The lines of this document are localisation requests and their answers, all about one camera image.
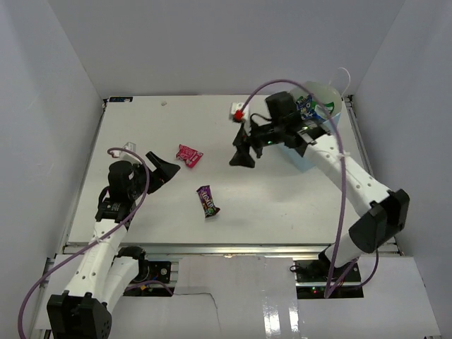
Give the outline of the pink candy packet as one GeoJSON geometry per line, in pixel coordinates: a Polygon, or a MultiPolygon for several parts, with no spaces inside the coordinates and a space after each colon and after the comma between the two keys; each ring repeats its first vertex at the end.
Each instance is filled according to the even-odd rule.
{"type": "Polygon", "coordinates": [[[186,145],[179,144],[176,159],[183,161],[188,168],[193,168],[202,157],[202,152],[199,152],[186,145]]]}

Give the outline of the purple M&M's packet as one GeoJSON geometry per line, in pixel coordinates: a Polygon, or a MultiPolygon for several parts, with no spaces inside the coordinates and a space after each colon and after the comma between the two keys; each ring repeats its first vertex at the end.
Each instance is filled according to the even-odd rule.
{"type": "Polygon", "coordinates": [[[196,192],[203,207],[205,218],[216,216],[220,212],[220,208],[217,207],[213,201],[210,186],[201,186],[196,192]]]}

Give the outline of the blue chips bag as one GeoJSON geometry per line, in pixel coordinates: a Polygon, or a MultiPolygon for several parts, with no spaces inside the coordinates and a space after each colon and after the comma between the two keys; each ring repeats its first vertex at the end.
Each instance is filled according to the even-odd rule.
{"type": "Polygon", "coordinates": [[[316,116],[315,106],[316,103],[313,101],[311,95],[305,97],[299,97],[295,101],[297,111],[301,114],[303,120],[310,119],[316,116]]]}

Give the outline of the green Fox's candy packet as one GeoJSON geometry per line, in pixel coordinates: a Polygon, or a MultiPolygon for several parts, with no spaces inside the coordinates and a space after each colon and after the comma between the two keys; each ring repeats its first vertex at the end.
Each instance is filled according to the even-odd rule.
{"type": "Polygon", "coordinates": [[[328,109],[329,111],[333,111],[335,109],[335,104],[333,102],[330,103],[325,103],[324,106],[326,107],[326,109],[328,109]]]}

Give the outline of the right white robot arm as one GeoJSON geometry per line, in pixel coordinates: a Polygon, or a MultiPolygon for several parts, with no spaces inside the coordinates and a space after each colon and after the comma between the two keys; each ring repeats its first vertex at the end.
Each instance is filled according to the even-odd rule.
{"type": "Polygon", "coordinates": [[[346,195],[359,218],[339,241],[319,254],[320,276],[336,281],[349,262],[375,252],[403,230],[410,197],[402,189],[390,190],[339,151],[333,128],[317,114],[310,95],[295,100],[290,93],[280,92],[268,96],[266,105],[270,116],[259,125],[244,103],[232,103],[229,118],[240,128],[230,165],[253,168],[251,151],[261,157],[263,148],[282,143],[314,164],[346,195]]]}

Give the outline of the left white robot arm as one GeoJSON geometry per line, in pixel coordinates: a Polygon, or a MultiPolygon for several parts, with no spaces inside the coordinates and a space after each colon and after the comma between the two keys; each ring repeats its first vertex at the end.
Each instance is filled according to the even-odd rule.
{"type": "Polygon", "coordinates": [[[157,191],[180,170],[153,152],[145,156],[112,148],[108,185],[101,191],[93,236],[77,254],[81,262],[60,295],[51,295],[47,314],[54,338],[108,338],[112,311],[130,282],[145,280],[149,264],[139,247],[121,248],[131,221],[147,195],[157,191]]]}

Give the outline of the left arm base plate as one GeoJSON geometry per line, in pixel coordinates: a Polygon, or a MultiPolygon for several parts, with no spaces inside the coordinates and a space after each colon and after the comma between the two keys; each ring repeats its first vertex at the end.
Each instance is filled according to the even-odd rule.
{"type": "Polygon", "coordinates": [[[130,283],[137,284],[157,280],[167,284],[170,282],[171,268],[170,261],[141,261],[138,265],[138,275],[130,283]]]}

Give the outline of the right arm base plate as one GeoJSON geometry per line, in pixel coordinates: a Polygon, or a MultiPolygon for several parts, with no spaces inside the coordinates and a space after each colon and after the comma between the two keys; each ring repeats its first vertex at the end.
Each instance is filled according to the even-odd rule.
{"type": "MultiPolygon", "coordinates": [[[[329,264],[320,260],[299,260],[295,261],[289,270],[295,274],[298,283],[326,283],[329,267],[329,264]]],[[[356,263],[343,280],[345,283],[361,282],[361,275],[356,263]]]]}

